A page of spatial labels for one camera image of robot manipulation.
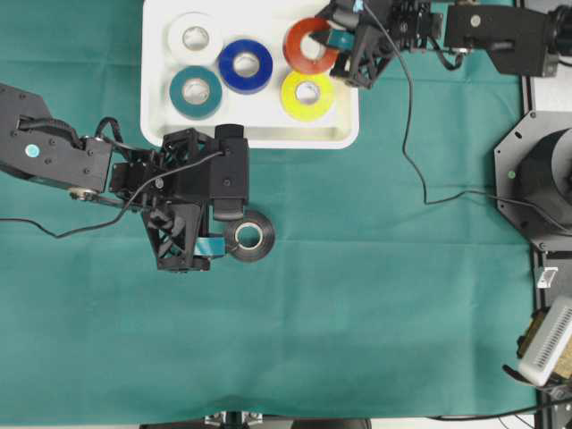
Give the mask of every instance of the black cylinder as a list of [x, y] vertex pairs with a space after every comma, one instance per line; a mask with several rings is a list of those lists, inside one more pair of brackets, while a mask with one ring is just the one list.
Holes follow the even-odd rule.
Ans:
[[540, 140], [518, 167], [518, 197], [571, 225], [571, 174], [572, 130], [554, 132]]

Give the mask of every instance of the teal tape roll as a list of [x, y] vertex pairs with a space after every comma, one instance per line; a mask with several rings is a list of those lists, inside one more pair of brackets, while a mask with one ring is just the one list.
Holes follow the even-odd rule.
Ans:
[[171, 82], [172, 105], [190, 119], [214, 114], [223, 100], [223, 86], [205, 67], [191, 66], [179, 71]]

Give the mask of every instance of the red tape roll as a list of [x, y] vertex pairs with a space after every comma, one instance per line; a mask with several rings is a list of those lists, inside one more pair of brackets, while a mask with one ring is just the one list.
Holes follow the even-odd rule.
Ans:
[[303, 74], [320, 74], [333, 67], [338, 58], [338, 51], [326, 48], [322, 57], [312, 60], [302, 53], [302, 40], [314, 31], [332, 29], [323, 18], [306, 18], [295, 24], [284, 40], [284, 57], [292, 69]]

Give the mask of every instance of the white device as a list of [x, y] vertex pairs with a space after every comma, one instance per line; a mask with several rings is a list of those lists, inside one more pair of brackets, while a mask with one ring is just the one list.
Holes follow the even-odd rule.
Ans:
[[518, 364], [518, 372], [530, 383], [542, 387], [572, 337], [572, 298], [554, 300], [543, 324]]

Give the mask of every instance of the blue tape roll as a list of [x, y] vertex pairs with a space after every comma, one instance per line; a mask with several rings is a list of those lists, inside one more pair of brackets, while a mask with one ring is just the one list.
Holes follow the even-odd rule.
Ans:
[[[234, 70], [234, 60], [240, 54], [255, 56], [260, 67], [254, 76], [243, 77]], [[221, 53], [218, 68], [224, 82], [230, 89], [241, 94], [255, 94], [264, 89], [273, 72], [273, 60], [270, 52], [254, 40], [237, 40], [229, 44]]]
[[[207, 84], [208, 97], [200, 104], [192, 104], [185, 99], [183, 90], [190, 80], [203, 81]], [[179, 113], [190, 119], [205, 119], [214, 114], [223, 100], [223, 86], [216, 75], [205, 67], [191, 66], [177, 73], [169, 89], [172, 105]]]

